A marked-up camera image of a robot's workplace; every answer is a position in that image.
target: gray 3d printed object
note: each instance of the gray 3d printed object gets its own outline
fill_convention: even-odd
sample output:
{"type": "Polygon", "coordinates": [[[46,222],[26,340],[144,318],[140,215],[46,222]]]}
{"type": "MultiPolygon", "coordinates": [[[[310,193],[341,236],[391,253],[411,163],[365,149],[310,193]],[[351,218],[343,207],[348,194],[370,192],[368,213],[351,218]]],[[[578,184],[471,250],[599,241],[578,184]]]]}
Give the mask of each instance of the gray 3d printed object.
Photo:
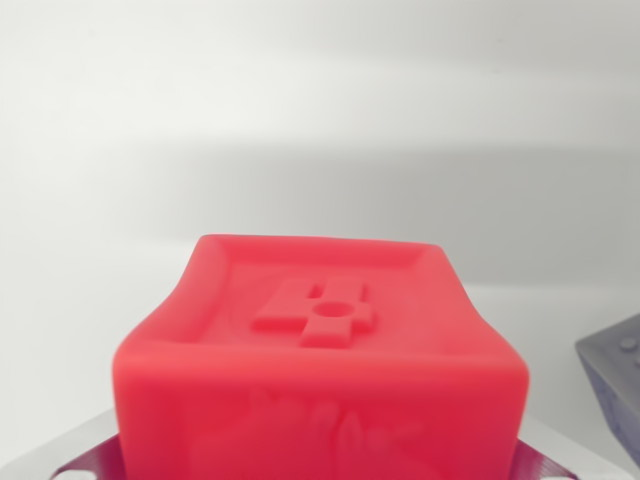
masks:
{"type": "Polygon", "coordinates": [[[640,315],[576,344],[609,428],[640,465],[640,315]]]}

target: cube top face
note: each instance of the cube top face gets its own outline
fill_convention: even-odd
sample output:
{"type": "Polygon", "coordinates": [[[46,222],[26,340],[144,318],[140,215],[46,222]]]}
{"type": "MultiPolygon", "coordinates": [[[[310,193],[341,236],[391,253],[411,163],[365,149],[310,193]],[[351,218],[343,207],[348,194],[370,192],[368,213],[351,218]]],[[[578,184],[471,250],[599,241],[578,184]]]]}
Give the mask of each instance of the cube top face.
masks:
{"type": "Polygon", "coordinates": [[[580,340],[576,348],[583,361],[640,415],[640,315],[580,340]]]}
{"type": "Polygon", "coordinates": [[[114,361],[130,480],[507,480],[527,386],[442,250],[383,241],[203,237],[114,361]]]}
{"type": "Polygon", "coordinates": [[[166,340],[211,348],[513,354],[442,250],[415,243],[206,236],[146,338],[156,319],[166,340]],[[167,317],[181,324],[173,337],[167,317]]]}

